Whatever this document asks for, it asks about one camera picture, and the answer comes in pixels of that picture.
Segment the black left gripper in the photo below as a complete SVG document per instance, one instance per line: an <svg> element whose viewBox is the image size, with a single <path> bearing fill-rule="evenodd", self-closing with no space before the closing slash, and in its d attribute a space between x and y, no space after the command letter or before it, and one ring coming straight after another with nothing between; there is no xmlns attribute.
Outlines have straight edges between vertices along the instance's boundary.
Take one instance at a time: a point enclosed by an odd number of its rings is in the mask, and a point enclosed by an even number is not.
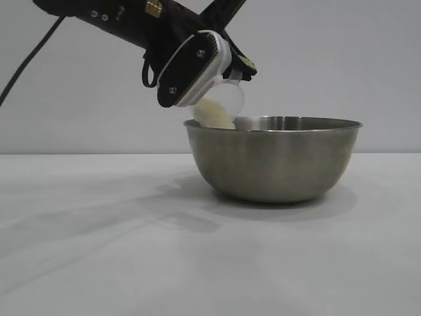
<svg viewBox="0 0 421 316"><path fill-rule="evenodd" d="M154 31L147 49L156 55L152 58L153 64L163 66L188 36L199 30L213 30L230 45L231 67L242 72L243 81L251 81L257 74L255 64L239 50L225 31L243 4L243 1L212 1L201 13L196 13L176 1L159 1L161 9L157 17L152 17L153 8L146 5L147 30Z"/></svg>

